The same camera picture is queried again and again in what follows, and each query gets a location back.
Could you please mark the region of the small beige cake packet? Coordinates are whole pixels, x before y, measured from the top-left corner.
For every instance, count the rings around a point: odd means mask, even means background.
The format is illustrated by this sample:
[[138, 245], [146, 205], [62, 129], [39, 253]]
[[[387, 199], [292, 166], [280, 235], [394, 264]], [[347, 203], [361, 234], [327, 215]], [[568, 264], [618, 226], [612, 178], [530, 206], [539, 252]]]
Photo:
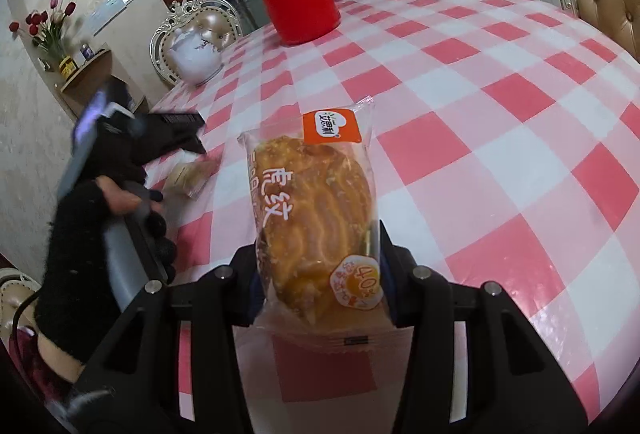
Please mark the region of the small beige cake packet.
[[198, 198], [218, 168], [218, 160], [177, 163], [166, 177], [163, 194], [191, 199]]

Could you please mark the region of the tiger stripe bread package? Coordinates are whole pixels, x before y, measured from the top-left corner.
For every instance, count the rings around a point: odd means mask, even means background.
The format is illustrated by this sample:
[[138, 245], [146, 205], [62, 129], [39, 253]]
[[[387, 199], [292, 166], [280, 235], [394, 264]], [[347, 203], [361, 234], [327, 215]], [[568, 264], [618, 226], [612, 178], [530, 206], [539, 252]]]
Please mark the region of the tiger stripe bread package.
[[265, 298], [255, 324], [331, 354], [400, 347], [383, 285], [369, 148], [374, 101], [285, 117], [239, 136]]

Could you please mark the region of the wooden corner shelf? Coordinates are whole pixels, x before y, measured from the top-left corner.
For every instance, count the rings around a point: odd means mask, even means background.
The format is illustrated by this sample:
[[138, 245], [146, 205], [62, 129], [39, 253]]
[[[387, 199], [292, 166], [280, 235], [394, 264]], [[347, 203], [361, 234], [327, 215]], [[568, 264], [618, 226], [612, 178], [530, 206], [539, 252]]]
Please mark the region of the wooden corner shelf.
[[92, 100], [93, 95], [103, 84], [115, 77], [127, 84], [131, 98], [129, 103], [133, 113], [146, 113], [149, 110], [149, 103], [142, 90], [137, 86], [124, 66], [110, 49], [101, 49], [91, 60], [86, 61], [77, 72], [68, 78], [62, 87], [55, 89], [58, 95], [58, 102], [61, 103], [67, 116], [76, 121], [84, 111], [85, 107]]

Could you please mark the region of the beige tufted chair far left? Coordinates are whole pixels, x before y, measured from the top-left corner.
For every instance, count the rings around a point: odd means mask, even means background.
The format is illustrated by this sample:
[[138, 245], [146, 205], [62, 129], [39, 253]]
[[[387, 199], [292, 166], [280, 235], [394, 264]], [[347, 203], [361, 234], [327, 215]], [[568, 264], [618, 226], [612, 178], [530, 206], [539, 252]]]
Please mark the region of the beige tufted chair far left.
[[243, 35], [239, 12], [226, 0], [183, 0], [171, 3], [160, 27], [149, 44], [151, 63], [168, 86], [182, 78], [178, 59], [186, 56], [188, 44], [195, 52], [203, 51], [212, 66], [204, 81], [221, 69], [221, 52]]

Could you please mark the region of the red tulip bouquet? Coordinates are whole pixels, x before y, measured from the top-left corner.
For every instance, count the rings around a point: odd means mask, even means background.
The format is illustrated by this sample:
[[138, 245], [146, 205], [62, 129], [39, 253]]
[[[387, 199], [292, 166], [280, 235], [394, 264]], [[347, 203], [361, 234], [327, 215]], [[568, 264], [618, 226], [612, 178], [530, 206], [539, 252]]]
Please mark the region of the red tulip bouquet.
[[14, 38], [29, 38], [35, 48], [46, 53], [58, 66], [68, 56], [63, 44], [64, 25], [75, 10], [76, 3], [72, 0], [50, 0], [48, 10], [30, 12], [24, 23], [12, 20], [8, 30]]

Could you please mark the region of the pink checkered tablecloth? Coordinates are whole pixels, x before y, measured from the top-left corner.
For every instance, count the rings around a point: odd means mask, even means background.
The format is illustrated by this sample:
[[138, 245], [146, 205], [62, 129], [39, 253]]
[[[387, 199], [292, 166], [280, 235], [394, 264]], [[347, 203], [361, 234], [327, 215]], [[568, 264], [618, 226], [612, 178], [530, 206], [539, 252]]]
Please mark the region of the pink checkered tablecloth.
[[243, 131], [372, 96], [390, 238], [457, 283], [497, 281], [597, 417], [639, 358], [638, 62], [536, 0], [337, 4], [329, 35], [256, 30], [160, 103], [203, 116], [219, 165], [171, 220], [178, 280], [255, 237]]

